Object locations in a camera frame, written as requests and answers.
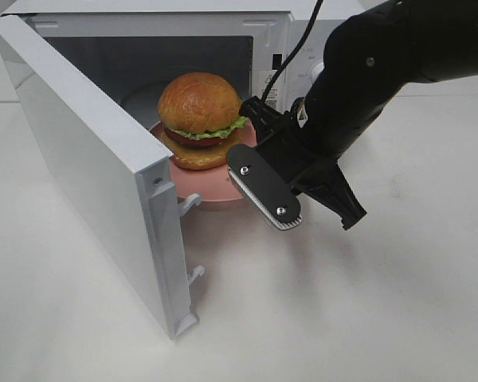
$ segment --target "open microwave door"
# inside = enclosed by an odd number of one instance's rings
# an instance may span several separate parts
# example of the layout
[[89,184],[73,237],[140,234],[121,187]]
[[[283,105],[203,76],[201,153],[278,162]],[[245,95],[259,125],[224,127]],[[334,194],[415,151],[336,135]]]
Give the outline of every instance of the open microwave door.
[[0,53],[57,184],[170,337],[196,322],[170,151],[22,19]]

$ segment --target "hamburger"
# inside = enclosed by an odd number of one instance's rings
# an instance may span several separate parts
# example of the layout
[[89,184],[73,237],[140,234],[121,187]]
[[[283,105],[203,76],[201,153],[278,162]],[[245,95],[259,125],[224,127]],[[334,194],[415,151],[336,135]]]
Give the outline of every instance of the hamburger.
[[230,147],[241,142],[247,118],[239,116],[241,99],[224,78],[191,72],[170,82],[158,102],[164,128],[159,138],[174,163],[188,170],[224,165]]

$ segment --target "tomato slice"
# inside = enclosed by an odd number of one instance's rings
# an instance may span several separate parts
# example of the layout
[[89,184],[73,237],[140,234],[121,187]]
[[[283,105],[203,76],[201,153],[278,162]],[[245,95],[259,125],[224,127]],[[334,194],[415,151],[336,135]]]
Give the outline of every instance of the tomato slice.
[[[234,134],[236,134],[236,130],[237,129],[232,131],[228,137],[231,137]],[[174,131],[170,130],[167,127],[165,127],[165,132],[171,139],[175,140],[177,143],[180,143],[181,145],[184,145],[184,146],[207,147],[207,146],[217,145],[218,143],[221,143],[228,138],[228,137],[226,138],[214,137],[214,138],[204,138],[204,139],[191,139],[191,138],[183,137],[182,135],[175,133]]]

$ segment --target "white microwave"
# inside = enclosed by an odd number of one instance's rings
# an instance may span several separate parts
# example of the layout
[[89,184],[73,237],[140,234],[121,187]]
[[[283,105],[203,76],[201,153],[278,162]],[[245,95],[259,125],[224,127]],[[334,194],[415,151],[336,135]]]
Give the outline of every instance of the white microwave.
[[[46,165],[172,338],[197,320],[180,228],[185,204],[170,179],[171,152],[146,129],[158,118],[156,99],[193,71],[225,77],[243,99],[260,96],[313,6],[19,0],[0,18],[0,53]],[[283,111],[306,94],[331,31],[362,11],[355,0],[324,4],[271,106]]]

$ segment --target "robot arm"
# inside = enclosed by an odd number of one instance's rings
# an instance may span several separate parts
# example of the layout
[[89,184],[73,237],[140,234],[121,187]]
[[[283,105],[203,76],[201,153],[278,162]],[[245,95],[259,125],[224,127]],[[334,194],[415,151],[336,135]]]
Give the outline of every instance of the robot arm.
[[328,38],[324,70],[308,94],[280,114],[256,97],[241,112],[258,145],[227,155],[237,187],[279,229],[301,222],[299,193],[342,217],[365,214],[337,161],[409,82],[478,74],[478,0],[389,0],[354,16]]

